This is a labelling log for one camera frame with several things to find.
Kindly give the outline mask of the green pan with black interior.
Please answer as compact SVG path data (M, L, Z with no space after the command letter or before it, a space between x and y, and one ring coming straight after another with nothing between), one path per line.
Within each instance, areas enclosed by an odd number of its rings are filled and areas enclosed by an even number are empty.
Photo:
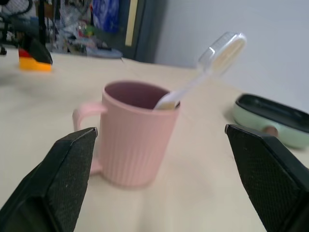
M309 114L301 110L245 93L236 99L232 114L236 123L257 131L274 127L286 146L309 147Z

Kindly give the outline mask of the dark grey door frame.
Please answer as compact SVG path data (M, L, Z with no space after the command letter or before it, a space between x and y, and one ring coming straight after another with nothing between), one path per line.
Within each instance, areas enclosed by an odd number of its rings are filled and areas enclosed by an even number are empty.
M137 0L132 45L125 45L129 7L133 0L119 0L120 29L117 49L123 57L154 63L159 33L162 28L167 0Z

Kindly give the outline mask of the orange and red block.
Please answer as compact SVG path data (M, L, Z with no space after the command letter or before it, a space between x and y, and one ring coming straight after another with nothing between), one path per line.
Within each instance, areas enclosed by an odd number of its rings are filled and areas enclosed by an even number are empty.
M25 71L50 72L53 60L50 52L36 38L25 35L18 48L19 68Z

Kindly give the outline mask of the cluttered shelf items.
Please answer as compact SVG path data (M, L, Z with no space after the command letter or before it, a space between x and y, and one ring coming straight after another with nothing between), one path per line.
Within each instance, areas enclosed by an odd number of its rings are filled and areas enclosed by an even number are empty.
M111 50L95 35L93 0L47 0L47 48L51 52L86 55L93 49Z

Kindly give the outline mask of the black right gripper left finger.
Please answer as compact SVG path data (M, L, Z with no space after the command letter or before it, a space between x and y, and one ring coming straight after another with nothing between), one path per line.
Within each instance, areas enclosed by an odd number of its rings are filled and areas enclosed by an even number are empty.
M97 135L93 127L57 140L0 209L0 232L74 232Z

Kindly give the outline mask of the white toothbrush with clear cap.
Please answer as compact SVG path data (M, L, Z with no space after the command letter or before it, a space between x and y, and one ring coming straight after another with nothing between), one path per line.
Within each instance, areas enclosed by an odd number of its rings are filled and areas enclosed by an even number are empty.
M201 55L198 60L200 74L183 88L164 95L155 105L155 110L172 110L194 87L214 75L224 73L237 59L245 45L246 36L241 32L225 32Z

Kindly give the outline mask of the blue patterned poster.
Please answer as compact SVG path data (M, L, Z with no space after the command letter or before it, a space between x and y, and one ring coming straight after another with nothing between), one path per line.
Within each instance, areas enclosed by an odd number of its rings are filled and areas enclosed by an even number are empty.
M93 0L94 26L108 33L119 29L119 0Z

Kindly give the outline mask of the pink ribbed mug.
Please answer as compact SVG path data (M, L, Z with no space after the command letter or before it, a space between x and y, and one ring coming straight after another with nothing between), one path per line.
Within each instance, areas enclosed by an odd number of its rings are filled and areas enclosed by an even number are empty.
M86 117L100 116L91 174L123 187L144 186L156 178L180 112L179 105L155 108L167 93L145 82L116 81L104 87L101 101L73 111L75 131Z

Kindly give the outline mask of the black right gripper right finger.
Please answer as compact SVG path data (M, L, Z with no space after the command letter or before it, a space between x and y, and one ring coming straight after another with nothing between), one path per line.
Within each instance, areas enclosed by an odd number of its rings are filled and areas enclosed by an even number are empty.
M241 182L267 232L309 232L309 168L276 137L227 124Z

